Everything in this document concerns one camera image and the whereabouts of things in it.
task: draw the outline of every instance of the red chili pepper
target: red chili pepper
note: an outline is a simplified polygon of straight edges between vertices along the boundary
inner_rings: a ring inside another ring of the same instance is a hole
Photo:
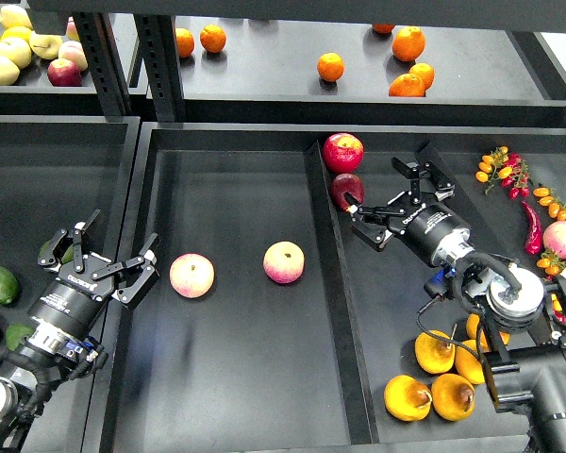
[[[543,230],[541,227],[541,219],[535,210],[522,200],[522,206],[526,210],[526,215],[528,216],[528,237],[526,238],[526,244],[524,245],[524,250],[529,255],[537,255],[541,252],[543,248]]]

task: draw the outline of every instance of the black tray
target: black tray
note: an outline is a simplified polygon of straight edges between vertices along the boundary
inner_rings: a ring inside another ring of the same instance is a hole
[[[93,244],[115,258],[138,128],[137,118],[0,116],[0,265],[22,287],[14,303],[0,306],[2,332],[13,323],[34,326],[27,310],[55,278],[38,266],[38,253],[59,227],[102,210],[103,232]],[[96,338],[100,333],[99,323]],[[63,384],[34,422],[25,451],[79,451],[91,388],[90,378]]]
[[[391,156],[410,160],[432,143],[432,159],[458,183],[449,205],[473,224],[476,246],[532,267],[522,251],[522,207],[499,188],[485,198],[473,174],[482,154],[505,144],[524,154],[533,178],[566,197],[566,179],[552,174],[566,165],[566,130],[348,129],[368,151],[357,171],[366,203],[407,188]],[[93,389],[91,412],[105,416],[89,419],[85,451],[522,451],[525,418],[496,414],[484,386],[476,412],[460,423],[430,414],[404,424],[385,411],[390,378],[428,378],[411,354],[415,313],[427,301],[422,287],[435,271],[400,242],[375,253],[353,236],[345,214],[327,207],[317,142],[336,131],[143,126],[122,248],[156,231],[162,277],[133,316],[108,313],[106,337],[119,332],[118,378]],[[261,269],[267,246],[282,239],[301,244],[307,256],[305,274],[289,288]],[[208,256],[217,274],[214,289],[197,301],[179,297],[168,279],[171,262],[189,251]],[[424,322],[448,330],[466,317],[445,304]],[[530,344],[520,334],[511,347]],[[358,445],[365,442],[375,445]]]
[[[148,81],[142,61],[137,58],[138,38],[134,18],[131,14],[110,14],[109,19],[128,92],[130,95],[145,97]],[[3,32],[4,28],[0,24],[1,36]],[[63,42],[69,41],[65,35],[62,39]],[[53,87],[46,74],[49,64],[50,61],[40,59],[32,53],[31,64],[21,70],[17,81],[11,86],[0,87],[0,114],[36,114],[42,106],[46,109],[46,114],[102,113],[89,70],[82,73],[81,87]]]

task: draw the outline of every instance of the red apple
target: red apple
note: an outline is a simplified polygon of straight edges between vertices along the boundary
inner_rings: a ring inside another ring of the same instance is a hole
[[[327,138],[323,148],[325,166],[333,173],[352,173],[360,164],[364,148],[360,140],[345,132]]]
[[[170,266],[170,283],[177,293],[195,298],[209,291],[214,282],[214,266],[206,257],[187,253]]]
[[[304,272],[304,253],[295,243],[283,241],[264,254],[264,272],[277,283],[292,283]]]
[[[351,173],[337,175],[331,182],[331,199],[341,210],[348,210],[350,205],[344,198],[345,193],[350,193],[359,203],[365,199],[365,188],[362,181]]]
[[[54,59],[46,73],[54,87],[82,86],[82,74],[79,73],[77,65],[68,59]]]
[[[566,221],[554,222],[543,232],[543,245],[566,260]]]

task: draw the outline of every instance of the cable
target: cable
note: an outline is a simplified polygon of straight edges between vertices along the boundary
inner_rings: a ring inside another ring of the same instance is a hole
[[[421,307],[420,309],[417,310],[417,315],[415,317],[415,321],[417,322],[417,326],[426,335],[429,335],[430,337],[432,337],[432,338],[434,338],[434,339],[436,339],[440,342],[450,343],[450,344],[453,344],[454,346],[461,347],[461,348],[465,349],[466,351],[468,351],[470,354],[472,354],[478,361],[480,361],[480,358],[477,356],[476,352],[473,351],[472,348],[470,348],[469,346],[466,346],[462,342],[458,342],[457,340],[454,340],[452,338],[444,338],[441,335],[437,335],[436,333],[433,333],[430,330],[428,330],[427,328],[425,328],[424,325],[422,324],[422,321],[421,321],[422,315],[442,300],[443,300],[442,296],[437,295],[432,300],[430,300],[427,304],[425,304],[423,307]]]

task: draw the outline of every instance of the orange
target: orange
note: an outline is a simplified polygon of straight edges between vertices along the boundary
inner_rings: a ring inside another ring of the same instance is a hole
[[[208,52],[217,54],[225,48],[226,33],[217,25],[206,25],[201,30],[199,41]]]
[[[474,352],[476,351],[475,340],[467,340],[463,342],[463,344],[468,346]],[[457,368],[457,372],[461,376],[468,379],[473,384],[484,383],[482,365],[472,354],[462,347],[458,347],[455,351],[455,368]]]
[[[343,59],[338,54],[322,54],[317,63],[319,76],[326,82],[335,82],[343,74]]]
[[[191,32],[186,28],[176,29],[176,46],[178,47],[178,55],[185,59],[190,57],[195,48],[195,39]]]
[[[402,74],[390,85],[390,96],[424,97],[425,84],[421,77],[415,74]]]
[[[392,33],[395,26],[396,25],[392,25],[392,24],[373,24],[372,25],[374,32],[381,33],[382,35],[387,35],[388,33]]]
[[[411,66],[411,69],[408,70],[408,73],[421,77],[426,90],[434,83],[434,68],[427,63],[414,64]]]
[[[406,26],[396,34],[392,42],[392,52],[401,61],[415,60],[424,49],[424,32],[418,26]]]
[[[474,344],[475,344],[475,336],[478,332],[478,325],[480,324],[480,317],[477,314],[470,314],[470,316],[468,316],[468,320],[465,323],[465,331],[468,334],[468,337],[470,338],[470,340],[474,340]],[[501,334],[501,340],[503,340],[503,344],[508,344],[509,343],[509,338],[511,337],[511,335],[509,335],[507,332],[499,332]],[[489,347],[489,344],[487,343],[487,339],[484,336],[484,332],[482,333],[482,336],[480,337],[480,344],[482,344],[485,348]]]

